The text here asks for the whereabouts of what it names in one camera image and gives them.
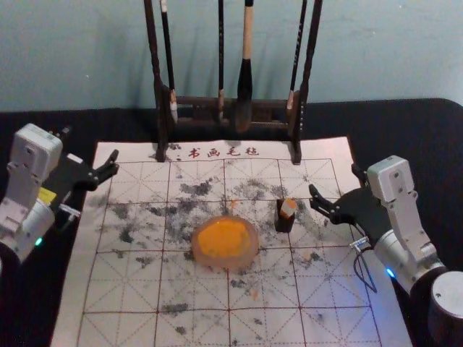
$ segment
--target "blue-gray wall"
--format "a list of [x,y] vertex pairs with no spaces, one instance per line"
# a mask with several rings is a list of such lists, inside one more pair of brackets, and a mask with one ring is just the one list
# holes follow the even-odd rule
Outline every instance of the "blue-gray wall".
[[[286,98],[301,0],[255,0],[256,98]],[[153,0],[161,69],[161,18]],[[243,0],[225,0],[236,95]],[[305,57],[312,1],[307,7]],[[217,1],[169,0],[178,94],[216,95]],[[0,0],[0,111],[153,107],[143,0]],[[442,97],[463,104],[463,1],[325,0],[310,100]]]

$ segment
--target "robotic arm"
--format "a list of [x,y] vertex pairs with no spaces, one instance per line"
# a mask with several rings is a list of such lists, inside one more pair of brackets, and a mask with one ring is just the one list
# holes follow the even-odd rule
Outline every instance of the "robotic arm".
[[14,135],[7,193],[0,204],[0,275],[4,263],[18,266],[41,243],[59,211],[69,213],[69,221],[80,217],[65,205],[74,191],[93,191],[119,169],[117,150],[97,169],[63,153],[68,134],[69,128],[52,134],[28,124]]
[[[310,206],[333,224],[348,223],[357,228],[364,236],[351,244],[358,256],[373,249],[412,303],[428,303],[428,329],[435,342],[461,346],[463,273],[446,269],[421,225],[408,161],[392,155],[366,172],[352,165],[352,173],[359,178],[361,188],[330,202],[311,184]],[[375,291],[373,282],[368,286]]]

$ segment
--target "black table surface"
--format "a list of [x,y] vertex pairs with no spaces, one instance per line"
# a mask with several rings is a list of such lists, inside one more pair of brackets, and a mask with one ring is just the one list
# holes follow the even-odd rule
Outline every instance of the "black table surface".
[[[14,133],[26,123],[57,131],[73,127],[65,150],[92,163],[99,141],[156,141],[153,110],[106,109],[0,113],[0,197]],[[348,136],[354,160],[369,165],[395,154],[411,165],[422,224],[448,268],[463,270],[463,107],[444,99],[316,103],[307,109],[304,140]],[[214,127],[180,127],[177,141],[285,140],[281,130],[252,128],[244,135]],[[84,194],[71,201],[81,207]],[[0,298],[0,346],[48,346],[59,311],[61,290],[77,227],[49,232]],[[410,322],[405,295],[399,303],[416,346],[426,346],[423,326]]]

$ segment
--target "grid paper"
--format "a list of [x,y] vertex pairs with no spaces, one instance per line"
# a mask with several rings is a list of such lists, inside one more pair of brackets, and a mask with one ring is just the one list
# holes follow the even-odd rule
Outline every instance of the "grid paper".
[[[324,158],[333,147],[344,156]],[[119,173],[85,201],[53,346],[411,346],[381,266],[379,294],[354,274],[349,243],[360,235],[310,209],[311,183],[331,200],[358,187],[345,139],[302,142],[300,166],[285,144],[251,141],[172,145],[166,163],[151,144],[100,144],[95,161],[114,148]],[[285,197],[297,218],[278,234]],[[224,214],[259,234],[240,273],[192,258],[194,228]]]

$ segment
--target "blue led light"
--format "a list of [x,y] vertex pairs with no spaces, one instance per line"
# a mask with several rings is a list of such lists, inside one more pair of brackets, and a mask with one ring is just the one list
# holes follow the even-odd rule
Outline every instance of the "blue led light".
[[388,275],[390,275],[392,278],[395,278],[396,276],[394,275],[394,273],[392,272],[392,270],[390,268],[386,268],[386,272],[388,273]]

